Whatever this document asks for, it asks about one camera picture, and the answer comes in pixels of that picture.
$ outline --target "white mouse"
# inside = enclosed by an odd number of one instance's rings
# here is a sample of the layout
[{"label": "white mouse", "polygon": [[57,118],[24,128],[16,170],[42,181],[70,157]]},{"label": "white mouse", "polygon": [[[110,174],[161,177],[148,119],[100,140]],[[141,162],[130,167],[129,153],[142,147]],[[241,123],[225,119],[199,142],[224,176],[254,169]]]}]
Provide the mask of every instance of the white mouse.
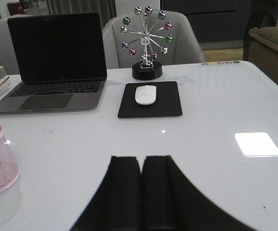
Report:
[{"label": "white mouse", "polygon": [[156,86],[145,85],[135,90],[135,101],[140,105],[150,105],[156,101]]}]

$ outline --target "gray chair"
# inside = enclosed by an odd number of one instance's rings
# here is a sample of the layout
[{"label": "gray chair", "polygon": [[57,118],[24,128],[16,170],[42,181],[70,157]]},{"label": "gray chair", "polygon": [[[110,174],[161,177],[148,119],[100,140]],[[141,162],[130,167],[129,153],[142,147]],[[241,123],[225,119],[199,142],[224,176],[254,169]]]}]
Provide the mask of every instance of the gray chair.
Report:
[{"label": "gray chair", "polygon": [[[151,27],[158,20],[158,12],[154,10],[148,17],[148,26]],[[162,65],[171,64],[189,64],[189,63],[202,63],[204,62],[203,51],[193,33],[191,25],[188,19],[181,13],[165,11],[166,17],[163,20],[159,20],[157,24],[152,28],[152,31],[159,29],[165,25],[166,22],[172,23],[171,30],[160,30],[155,35],[166,37],[172,35],[173,41],[167,43],[163,38],[155,38],[153,40],[162,47],[167,47],[168,52],[162,54],[160,48],[152,44],[152,49],[158,54],[156,61]],[[106,54],[106,66],[107,69],[127,68],[140,61],[143,54],[143,46],[140,40],[129,44],[128,49],[123,49],[121,44],[123,41],[131,42],[140,36],[134,33],[127,32],[122,34],[120,32],[123,24],[123,18],[127,16],[131,20],[131,24],[142,31],[142,23],[139,16],[134,13],[130,13],[123,16],[118,16],[107,22],[103,28],[104,48]],[[135,31],[136,29],[128,25],[126,26],[128,31]],[[134,47],[136,44],[137,54],[130,56],[129,48]]]},{"label": "gray chair", "polygon": [[[22,17],[16,14],[10,17]],[[7,25],[7,18],[0,19],[0,66],[4,66],[8,75],[19,74],[17,59],[13,49],[13,42]]]}]

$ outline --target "glossy white tabletop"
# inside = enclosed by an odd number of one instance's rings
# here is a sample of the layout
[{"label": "glossy white tabletop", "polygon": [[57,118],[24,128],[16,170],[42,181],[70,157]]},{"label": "glossy white tabletop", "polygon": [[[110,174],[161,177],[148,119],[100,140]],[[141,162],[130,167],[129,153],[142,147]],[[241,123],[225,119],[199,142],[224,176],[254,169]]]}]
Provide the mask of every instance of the glossy white tabletop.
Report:
[{"label": "glossy white tabletop", "polygon": [[[0,193],[0,231],[67,231],[88,204],[110,157],[171,155],[223,210],[260,231],[278,231],[278,157],[245,157],[236,133],[265,132],[278,148],[278,86],[253,64],[164,66],[183,115],[117,117],[131,69],[108,70],[96,110],[0,115],[20,167]],[[19,76],[11,76],[11,85]]]}]

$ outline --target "mouse pad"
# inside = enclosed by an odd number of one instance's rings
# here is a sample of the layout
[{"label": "mouse pad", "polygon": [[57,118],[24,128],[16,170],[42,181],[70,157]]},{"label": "mouse pad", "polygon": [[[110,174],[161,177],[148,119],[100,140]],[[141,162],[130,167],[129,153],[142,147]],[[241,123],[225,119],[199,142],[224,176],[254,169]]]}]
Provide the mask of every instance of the mouse pad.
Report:
[{"label": "mouse pad", "polygon": [[[144,85],[154,85],[157,87],[156,101],[151,105],[143,106],[137,104],[135,101],[134,95],[136,88]],[[175,81],[169,81],[126,84],[118,117],[168,117],[181,116],[182,114],[177,83]]]}]

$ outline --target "floor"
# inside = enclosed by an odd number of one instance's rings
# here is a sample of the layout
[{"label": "floor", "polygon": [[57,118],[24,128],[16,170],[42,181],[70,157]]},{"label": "floor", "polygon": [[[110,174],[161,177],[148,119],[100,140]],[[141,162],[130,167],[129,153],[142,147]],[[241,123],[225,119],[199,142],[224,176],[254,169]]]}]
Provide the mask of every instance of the floor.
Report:
[{"label": "floor", "polygon": [[[38,5],[30,5],[28,9],[25,9],[25,14],[48,15],[46,0],[39,0]],[[242,41],[204,43],[201,46],[206,62],[242,60],[243,58]]]}]

